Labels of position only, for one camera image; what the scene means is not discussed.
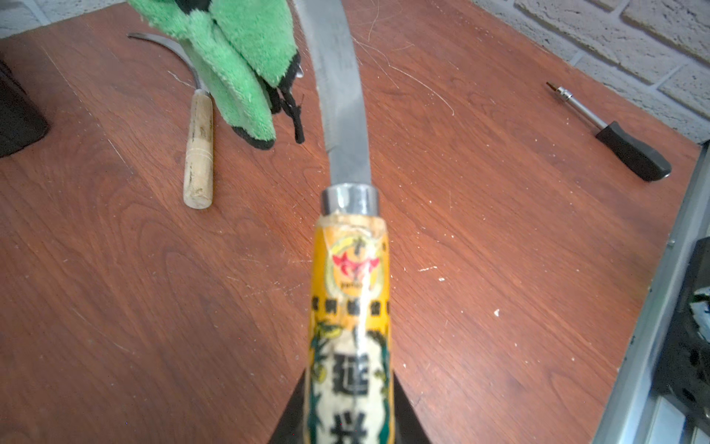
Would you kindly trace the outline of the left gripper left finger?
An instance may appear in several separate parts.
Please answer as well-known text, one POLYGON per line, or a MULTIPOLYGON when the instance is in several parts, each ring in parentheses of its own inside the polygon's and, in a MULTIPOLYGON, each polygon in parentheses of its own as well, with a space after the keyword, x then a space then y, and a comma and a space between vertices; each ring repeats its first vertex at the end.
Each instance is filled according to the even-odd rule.
POLYGON ((305 373, 302 373, 268 444, 303 444, 305 373))

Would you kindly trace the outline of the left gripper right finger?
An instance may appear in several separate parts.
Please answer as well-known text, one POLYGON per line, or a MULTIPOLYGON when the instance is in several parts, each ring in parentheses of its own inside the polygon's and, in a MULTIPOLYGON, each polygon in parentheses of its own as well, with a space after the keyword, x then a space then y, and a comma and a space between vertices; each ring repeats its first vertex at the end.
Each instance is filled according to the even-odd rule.
POLYGON ((423 426, 396 374, 394 381, 394 416, 396 444, 431 444, 423 426))

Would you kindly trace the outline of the wooden handle sickle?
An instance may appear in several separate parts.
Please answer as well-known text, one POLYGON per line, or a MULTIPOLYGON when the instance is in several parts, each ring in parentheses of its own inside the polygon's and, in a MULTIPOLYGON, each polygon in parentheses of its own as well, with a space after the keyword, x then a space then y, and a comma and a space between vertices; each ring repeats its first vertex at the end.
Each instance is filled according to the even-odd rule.
POLYGON ((330 177, 314 234, 301 436, 307 443, 392 443, 388 227, 372 183, 359 64, 342 3, 299 1, 296 10, 330 177))
POLYGON ((190 102, 190 125, 185 154, 183 202, 196 210, 209 208, 214 200, 214 104, 213 98, 183 47, 168 37, 128 33, 134 40, 162 46, 178 57, 192 74, 195 91, 190 102))

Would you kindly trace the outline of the green rag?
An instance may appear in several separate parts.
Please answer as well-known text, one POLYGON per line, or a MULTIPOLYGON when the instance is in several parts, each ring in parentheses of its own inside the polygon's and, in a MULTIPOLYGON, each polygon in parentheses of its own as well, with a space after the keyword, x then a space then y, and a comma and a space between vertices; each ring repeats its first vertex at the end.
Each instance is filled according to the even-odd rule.
POLYGON ((273 117, 285 113, 305 140, 291 88, 301 66, 290 6, 281 0, 134 0, 155 29, 181 45, 222 118, 254 148, 269 150, 273 117))

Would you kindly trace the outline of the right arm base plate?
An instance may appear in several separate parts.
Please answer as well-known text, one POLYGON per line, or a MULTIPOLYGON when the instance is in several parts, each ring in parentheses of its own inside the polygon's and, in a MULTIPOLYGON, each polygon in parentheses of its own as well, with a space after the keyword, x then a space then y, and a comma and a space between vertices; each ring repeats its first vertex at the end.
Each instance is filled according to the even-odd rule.
POLYGON ((656 370, 655 389, 709 422, 709 239, 694 246, 656 370))

